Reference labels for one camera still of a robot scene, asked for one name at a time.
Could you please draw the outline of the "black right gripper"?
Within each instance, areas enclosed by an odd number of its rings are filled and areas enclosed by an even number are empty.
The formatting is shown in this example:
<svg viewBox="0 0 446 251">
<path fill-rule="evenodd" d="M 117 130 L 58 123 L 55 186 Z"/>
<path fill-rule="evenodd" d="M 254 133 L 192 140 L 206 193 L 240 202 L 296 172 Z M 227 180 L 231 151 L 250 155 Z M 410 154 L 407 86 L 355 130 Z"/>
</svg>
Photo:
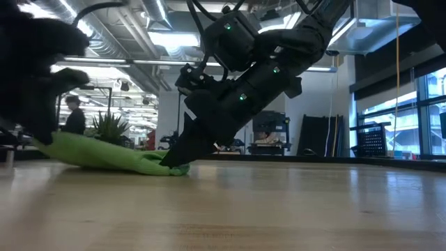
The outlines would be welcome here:
<svg viewBox="0 0 446 251">
<path fill-rule="evenodd" d="M 160 162 L 169 168 L 216 152 L 215 142 L 230 142 L 281 93 L 300 95 L 302 78 L 277 63 L 255 63 L 237 79 L 217 81 L 187 64 L 176 86 L 189 91 L 185 104 L 196 118 L 184 112 L 183 132 Z"/>
</svg>

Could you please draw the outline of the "artificial green potted plant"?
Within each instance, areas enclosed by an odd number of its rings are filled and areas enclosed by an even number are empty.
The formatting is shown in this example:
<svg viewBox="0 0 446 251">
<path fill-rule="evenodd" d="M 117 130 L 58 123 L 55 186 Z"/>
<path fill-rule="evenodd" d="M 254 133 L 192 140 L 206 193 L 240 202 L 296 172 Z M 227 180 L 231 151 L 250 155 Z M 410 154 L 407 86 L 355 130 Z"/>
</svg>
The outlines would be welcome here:
<svg viewBox="0 0 446 251">
<path fill-rule="evenodd" d="M 93 118 L 93 127 L 95 139 L 119 146 L 123 145 L 123 134 L 130 128 L 128 122 L 121 122 L 121 116 L 115 117 L 111 112 L 105 115 L 99 112 L 98 118 Z"/>
</svg>

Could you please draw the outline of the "black leaning panels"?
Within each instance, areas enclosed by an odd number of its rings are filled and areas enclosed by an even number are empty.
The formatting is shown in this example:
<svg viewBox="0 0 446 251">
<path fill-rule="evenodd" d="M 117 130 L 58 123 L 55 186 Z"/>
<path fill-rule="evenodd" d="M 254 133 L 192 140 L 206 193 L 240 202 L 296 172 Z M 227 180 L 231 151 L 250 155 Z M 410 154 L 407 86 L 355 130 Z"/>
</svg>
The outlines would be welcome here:
<svg viewBox="0 0 446 251">
<path fill-rule="evenodd" d="M 296 155 L 342 157 L 343 147 L 343 116 L 303 116 Z"/>
</svg>

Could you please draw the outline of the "green microfiber towel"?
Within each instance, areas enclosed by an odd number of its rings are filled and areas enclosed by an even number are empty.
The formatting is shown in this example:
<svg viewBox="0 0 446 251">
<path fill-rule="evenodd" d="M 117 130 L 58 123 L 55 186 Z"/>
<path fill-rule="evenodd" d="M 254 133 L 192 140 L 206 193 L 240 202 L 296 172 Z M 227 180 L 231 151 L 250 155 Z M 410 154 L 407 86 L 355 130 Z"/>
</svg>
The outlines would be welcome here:
<svg viewBox="0 0 446 251">
<path fill-rule="evenodd" d="M 48 157 L 78 167 L 124 170 L 149 176 L 184 176 L 190 170 L 188 164 L 162 166 L 160 163 L 167 154 L 166 150 L 137 151 L 69 132 L 53 132 L 49 145 L 37 139 L 33 144 Z"/>
</svg>

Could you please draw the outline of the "dark storage cabinet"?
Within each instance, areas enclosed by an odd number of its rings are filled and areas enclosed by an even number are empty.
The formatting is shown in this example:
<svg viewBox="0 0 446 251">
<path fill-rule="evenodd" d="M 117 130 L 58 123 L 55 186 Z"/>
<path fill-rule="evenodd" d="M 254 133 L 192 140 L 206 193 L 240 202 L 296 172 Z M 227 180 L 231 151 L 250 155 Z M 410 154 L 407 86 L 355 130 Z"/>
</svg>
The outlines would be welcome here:
<svg viewBox="0 0 446 251">
<path fill-rule="evenodd" d="M 253 142 L 249 145 L 252 155 L 281 155 L 291 150 L 292 144 L 289 139 L 290 118 L 285 113 L 275 111 L 262 111 L 252 121 Z M 275 132 L 279 141 L 274 144 L 255 143 L 258 132 Z"/>
</svg>

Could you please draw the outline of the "black table frame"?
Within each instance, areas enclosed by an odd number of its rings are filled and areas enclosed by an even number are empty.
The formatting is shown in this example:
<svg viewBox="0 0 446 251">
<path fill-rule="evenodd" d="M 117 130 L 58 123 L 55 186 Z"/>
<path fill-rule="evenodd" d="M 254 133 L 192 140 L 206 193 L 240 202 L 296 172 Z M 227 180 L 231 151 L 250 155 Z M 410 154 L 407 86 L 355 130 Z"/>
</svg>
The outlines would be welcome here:
<svg viewBox="0 0 446 251">
<path fill-rule="evenodd" d="M 44 160 L 46 155 L 37 150 L 13 150 L 8 147 L 0 147 L 0 164 L 6 161 L 9 152 L 14 153 L 13 160 Z M 205 160 L 248 161 L 248 162 L 305 162 L 325 164 L 361 164 L 384 167 L 396 167 L 428 172 L 446 173 L 446 162 L 434 162 L 427 160 L 394 160 L 389 158 L 322 158 L 316 156 L 273 156 L 273 155 L 209 155 Z M 150 176 L 182 176 L 188 171 L 188 167 L 181 167 L 176 171 L 169 171 L 167 167 L 159 167 L 154 160 L 131 160 L 123 165 L 95 165 L 95 169 L 107 169 L 114 171 L 135 172 Z"/>
</svg>

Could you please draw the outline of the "black perforated panel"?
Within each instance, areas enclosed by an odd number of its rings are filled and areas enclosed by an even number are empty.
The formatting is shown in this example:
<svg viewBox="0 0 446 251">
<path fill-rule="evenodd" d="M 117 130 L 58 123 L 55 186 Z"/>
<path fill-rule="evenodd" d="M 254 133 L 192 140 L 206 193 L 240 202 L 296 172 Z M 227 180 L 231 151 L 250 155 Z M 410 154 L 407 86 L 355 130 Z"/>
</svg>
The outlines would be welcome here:
<svg viewBox="0 0 446 251">
<path fill-rule="evenodd" d="M 351 148 L 355 157 L 386 158 L 387 141 L 385 127 L 390 125 L 390 122 L 384 122 L 350 128 L 350 131 L 355 131 L 357 136 L 357 145 Z"/>
</svg>

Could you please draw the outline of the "black window frame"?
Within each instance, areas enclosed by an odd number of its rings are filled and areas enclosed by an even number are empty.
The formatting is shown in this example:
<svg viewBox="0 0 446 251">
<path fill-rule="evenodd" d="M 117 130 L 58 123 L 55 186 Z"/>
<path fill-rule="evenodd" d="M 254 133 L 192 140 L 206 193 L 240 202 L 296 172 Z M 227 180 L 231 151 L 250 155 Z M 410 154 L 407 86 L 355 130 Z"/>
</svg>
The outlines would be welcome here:
<svg viewBox="0 0 446 251">
<path fill-rule="evenodd" d="M 446 158 L 446 67 L 357 102 L 362 129 L 383 133 L 384 156 L 398 159 Z"/>
</svg>

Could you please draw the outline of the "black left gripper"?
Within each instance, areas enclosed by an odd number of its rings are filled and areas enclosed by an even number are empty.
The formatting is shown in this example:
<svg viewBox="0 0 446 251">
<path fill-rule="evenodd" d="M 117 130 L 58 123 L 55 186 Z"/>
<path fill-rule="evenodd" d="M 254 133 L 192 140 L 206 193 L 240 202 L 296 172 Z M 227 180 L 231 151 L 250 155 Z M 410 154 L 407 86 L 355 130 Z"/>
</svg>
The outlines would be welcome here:
<svg viewBox="0 0 446 251">
<path fill-rule="evenodd" d="M 30 15 L 0 15 L 0 118 L 40 143 L 53 142 L 56 97 L 89 82 L 80 70 L 51 73 L 64 56 L 84 56 L 89 39 L 74 24 Z M 54 86 L 33 86 L 56 82 Z"/>
</svg>

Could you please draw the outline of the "long ceiling light tube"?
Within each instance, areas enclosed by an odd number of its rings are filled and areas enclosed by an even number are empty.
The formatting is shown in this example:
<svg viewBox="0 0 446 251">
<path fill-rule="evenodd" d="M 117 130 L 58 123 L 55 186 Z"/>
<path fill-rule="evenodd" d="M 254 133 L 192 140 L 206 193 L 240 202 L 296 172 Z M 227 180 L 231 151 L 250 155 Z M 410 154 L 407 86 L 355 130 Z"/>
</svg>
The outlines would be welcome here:
<svg viewBox="0 0 446 251">
<path fill-rule="evenodd" d="M 198 61 L 169 61 L 169 60 L 153 60 L 153 59 L 106 59 L 106 58 L 92 58 L 92 57 L 63 57 L 59 61 L 73 62 L 73 63 L 102 63 L 102 64 L 137 64 L 137 65 L 151 65 L 151 66 L 183 66 L 186 63 L 190 65 L 199 65 Z M 208 62 L 208 67 L 222 67 L 218 62 Z M 312 66 L 307 69 L 308 72 L 321 73 L 335 73 L 338 68 L 325 66 Z"/>
</svg>

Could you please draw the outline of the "person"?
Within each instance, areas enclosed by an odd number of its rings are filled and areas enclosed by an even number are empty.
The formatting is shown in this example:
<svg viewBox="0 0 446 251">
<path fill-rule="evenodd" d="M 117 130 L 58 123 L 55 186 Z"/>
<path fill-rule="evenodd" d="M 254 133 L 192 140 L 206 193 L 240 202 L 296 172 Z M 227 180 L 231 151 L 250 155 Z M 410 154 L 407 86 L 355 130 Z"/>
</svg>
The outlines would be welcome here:
<svg viewBox="0 0 446 251">
<path fill-rule="evenodd" d="M 258 132 L 254 142 L 257 144 L 274 144 L 278 141 L 279 137 L 275 132 Z"/>
<path fill-rule="evenodd" d="M 80 108 L 81 101 L 78 96 L 67 96 L 66 105 L 71 111 L 62 127 L 62 131 L 77 135 L 83 135 L 86 129 L 86 119 L 83 110 Z"/>
</svg>

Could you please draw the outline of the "black metal stand frame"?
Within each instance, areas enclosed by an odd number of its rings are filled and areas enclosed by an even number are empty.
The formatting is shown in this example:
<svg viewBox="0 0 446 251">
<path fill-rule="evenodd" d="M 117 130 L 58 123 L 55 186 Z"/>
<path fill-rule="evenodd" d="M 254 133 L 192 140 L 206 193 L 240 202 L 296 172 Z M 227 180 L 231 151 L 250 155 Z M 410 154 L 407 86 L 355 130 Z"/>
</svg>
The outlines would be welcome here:
<svg viewBox="0 0 446 251">
<path fill-rule="evenodd" d="M 181 113 L 181 96 L 182 94 L 178 91 L 178 105 L 177 105 L 177 126 L 176 126 L 176 132 L 177 136 L 180 136 L 180 113 Z"/>
<path fill-rule="evenodd" d="M 84 95 L 84 94 L 81 94 L 81 95 L 79 95 L 78 94 L 78 92 L 76 92 L 76 91 L 69 91 L 68 92 L 68 94 L 67 94 L 67 96 L 78 96 L 79 97 L 79 99 L 80 99 L 80 101 L 81 101 L 81 103 L 83 102 L 83 98 L 85 98 L 85 99 L 87 99 L 87 102 L 90 102 L 92 99 L 98 99 L 98 98 L 104 98 L 104 99 L 107 99 L 108 100 L 108 103 L 107 103 L 107 105 L 104 105 L 104 104 L 102 104 L 102 103 L 100 103 L 100 106 L 98 107 L 98 108 L 104 108 L 104 107 L 106 107 L 107 109 L 105 110 L 106 112 L 110 112 L 111 110 L 111 103 L 112 103 L 112 88 L 109 88 L 109 87 L 98 87 L 98 86 L 90 86 L 90 85 L 86 85 L 86 86 L 80 86 L 79 87 L 79 90 L 83 90 L 83 91 L 85 91 L 85 90 L 87 90 L 87 91 L 94 91 L 94 90 L 96 90 L 96 89 L 106 89 L 106 90 L 108 90 L 109 91 L 109 93 L 108 93 L 108 95 L 106 96 L 106 95 L 99 95 L 99 94 L 95 94 L 95 95 Z M 61 129 L 62 129 L 62 127 L 64 126 L 66 124 L 66 121 L 65 121 L 65 123 L 63 124 L 63 125 L 57 125 L 57 128 L 58 128 L 58 130 L 59 131 L 61 131 L 61 132 L 63 132 Z"/>
</svg>

